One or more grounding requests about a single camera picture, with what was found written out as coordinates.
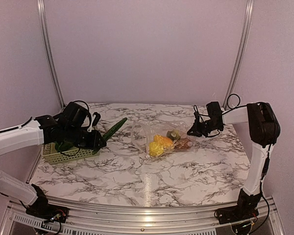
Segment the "fake bok choy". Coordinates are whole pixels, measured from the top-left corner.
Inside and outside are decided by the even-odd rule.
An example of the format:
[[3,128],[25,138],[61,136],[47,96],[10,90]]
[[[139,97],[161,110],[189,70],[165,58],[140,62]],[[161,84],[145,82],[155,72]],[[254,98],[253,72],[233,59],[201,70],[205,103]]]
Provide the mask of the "fake bok choy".
[[63,141],[63,142],[56,142],[55,143],[55,150],[57,152],[64,152],[64,151],[68,151],[70,150],[71,148],[73,148],[74,145],[70,142],[66,142],[66,141]]

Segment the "clear zip top bag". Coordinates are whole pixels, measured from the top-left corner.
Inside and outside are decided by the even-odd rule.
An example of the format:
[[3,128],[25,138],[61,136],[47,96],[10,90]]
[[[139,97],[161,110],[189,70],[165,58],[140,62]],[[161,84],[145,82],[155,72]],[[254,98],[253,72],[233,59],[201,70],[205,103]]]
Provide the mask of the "clear zip top bag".
[[174,152],[189,151],[196,139],[187,135],[183,121],[135,121],[131,141],[146,158],[158,159]]

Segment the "green plastic basket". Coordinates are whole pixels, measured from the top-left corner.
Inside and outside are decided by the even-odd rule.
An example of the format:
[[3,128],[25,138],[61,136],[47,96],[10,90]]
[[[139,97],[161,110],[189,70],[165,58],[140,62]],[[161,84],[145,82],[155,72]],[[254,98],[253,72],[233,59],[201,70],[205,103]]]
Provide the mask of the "green plastic basket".
[[89,157],[93,157],[98,153],[95,150],[79,149],[76,147],[71,148],[68,151],[57,152],[55,150],[55,143],[49,143],[43,145],[41,148],[41,156],[50,164],[62,164],[72,161],[77,161]]

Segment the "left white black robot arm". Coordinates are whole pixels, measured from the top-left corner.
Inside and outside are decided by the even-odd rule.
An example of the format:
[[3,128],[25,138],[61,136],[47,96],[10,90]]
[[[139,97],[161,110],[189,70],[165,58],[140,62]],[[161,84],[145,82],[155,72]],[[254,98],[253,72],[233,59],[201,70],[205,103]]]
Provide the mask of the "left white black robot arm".
[[[100,120],[98,113],[91,114],[80,101],[70,102],[57,115],[44,115],[26,123],[0,130],[0,156],[25,147],[52,142],[71,143],[78,149],[99,150],[106,140],[94,126]],[[36,185],[26,184],[0,170],[0,194],[18,199],[31,212],[47,218],[52,207],[44,192]]]

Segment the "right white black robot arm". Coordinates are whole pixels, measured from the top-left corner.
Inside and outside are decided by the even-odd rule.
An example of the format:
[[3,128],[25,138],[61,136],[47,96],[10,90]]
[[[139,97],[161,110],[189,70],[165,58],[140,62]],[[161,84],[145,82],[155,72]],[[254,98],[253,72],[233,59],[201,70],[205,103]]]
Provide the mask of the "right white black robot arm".
[[237,105],[227,111],[222,111],[217,101],[206,105],[207,120],[193,106],[195,120],[187,135],[194,137],[214,138],[226,125],[247,123],[252,141],[252,158],[247,179],[240,191],[233,215],[244,219],[252,211],[252,206],[258,204],[263,197],[263,180],[268,172],[270,155],[281,129],[279,122],[269,103],[256,102]]

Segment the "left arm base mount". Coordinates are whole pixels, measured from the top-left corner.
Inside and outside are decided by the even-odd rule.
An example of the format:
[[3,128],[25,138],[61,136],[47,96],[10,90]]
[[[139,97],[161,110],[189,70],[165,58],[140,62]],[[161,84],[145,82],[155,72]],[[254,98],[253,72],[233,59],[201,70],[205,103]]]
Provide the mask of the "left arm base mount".
[[47,222],[65,223],[69,209],[58,205],[48,204],[46,207],[34,209],[29,207],[25,211],[27,214],[46,220]]

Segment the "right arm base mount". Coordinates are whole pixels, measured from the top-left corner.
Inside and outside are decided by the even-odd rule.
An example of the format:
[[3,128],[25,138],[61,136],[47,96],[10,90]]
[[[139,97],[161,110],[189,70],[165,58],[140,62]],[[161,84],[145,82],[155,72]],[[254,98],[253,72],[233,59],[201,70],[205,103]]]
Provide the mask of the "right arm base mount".
[[214,216],[220,224],[233,223],[241,220],[257,217],[257,208],[240,209],[239,206],[231,206],[215,210]]

